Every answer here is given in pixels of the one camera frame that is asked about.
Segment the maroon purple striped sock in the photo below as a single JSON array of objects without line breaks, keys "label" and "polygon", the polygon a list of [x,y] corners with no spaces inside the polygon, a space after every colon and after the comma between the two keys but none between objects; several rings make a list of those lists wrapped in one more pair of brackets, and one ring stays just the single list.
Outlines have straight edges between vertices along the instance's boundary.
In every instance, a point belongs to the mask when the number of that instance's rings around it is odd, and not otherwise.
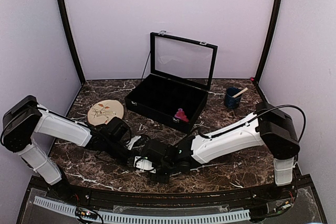
[{"label": "maroon purple striped sock", "polygon": [[186,116],[186,114],[185,114],[185,112],[183,111],[183,109],[182,108],[179,108],[178,110],[177,110],[177,112],[176,112],[176,114],[174,115],[174,117],[176,118],[176,119],[180,119],[180,120],[182,120],[182,121],[184,121],[184,122],[189,122],[189,119],[187,118],[187,116]]}]

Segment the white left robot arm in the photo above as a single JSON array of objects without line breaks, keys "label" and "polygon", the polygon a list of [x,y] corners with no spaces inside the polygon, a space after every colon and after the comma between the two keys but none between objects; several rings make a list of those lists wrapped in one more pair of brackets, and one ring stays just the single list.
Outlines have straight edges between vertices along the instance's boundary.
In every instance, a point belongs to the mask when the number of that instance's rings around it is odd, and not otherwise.
[{"label": "white left robot arm", "polygon": [[45,182],[54,185],[53,191],[61,200],[69,201],[74,197],[74,189],[63,181],[66,178],[61,169],[38,146],[33,134],[45,134],[88,150],[105,152],[127,164],[139,155],[122,142],[130,132],[128,125],[117,117],[107,124],[85,124],[48,110],[28,95],[3,115],[1,144],[20,156]]}]

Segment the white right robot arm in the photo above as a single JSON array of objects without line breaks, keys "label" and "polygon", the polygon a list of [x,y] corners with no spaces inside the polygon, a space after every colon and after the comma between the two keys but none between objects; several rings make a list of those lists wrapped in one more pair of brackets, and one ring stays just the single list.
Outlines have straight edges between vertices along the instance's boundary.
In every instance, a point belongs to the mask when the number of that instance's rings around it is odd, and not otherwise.
[{"label": "white right robot arm", "polygon": [[282,111],[283,108],[303,112],[291,104],[273,106],[261,102],[256,105],[255,112],[214,132],[189,133],[174,145],[149,140],[133,165],[147,172],[151,180],[167,183],[173,173],[188,174],[218,157],[264,145],[271,152],[274,165],[275,183],[268,187],[268,195],[278,200],[287,193],[292,182],[303,137],[296,133],[291,116]]}]

